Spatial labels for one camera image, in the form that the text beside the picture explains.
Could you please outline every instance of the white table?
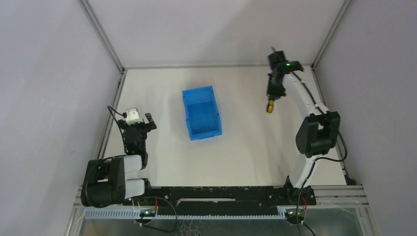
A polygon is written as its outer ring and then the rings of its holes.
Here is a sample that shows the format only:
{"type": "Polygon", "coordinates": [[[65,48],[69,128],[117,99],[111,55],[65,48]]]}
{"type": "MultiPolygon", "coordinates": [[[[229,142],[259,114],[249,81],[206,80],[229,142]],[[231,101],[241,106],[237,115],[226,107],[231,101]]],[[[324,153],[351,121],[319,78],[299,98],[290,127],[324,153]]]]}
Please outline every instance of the white table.
{"type": "MultiPolygon", "coordinates": [[[[297,74],[319,100],[309,67],[297,74]]],[[[266,113],[268,67],[128,70],[117,110],[151,113],[158,126],[148,133],[148,166],[130,178],[148,177],[152,186],[283,185],[297,160],[295,135],[303,118],[292,98],[266,113]],[[221,136],[190,141],[182,91],[213,86],[221,136]]],[[[123,154],[113,124],[105,157],[123,154]]],[[[327,155],[337,158],[335,149],[327,155]]],[[[345,185],[340,163],[322,161],[312,185],[345,185]]]]}

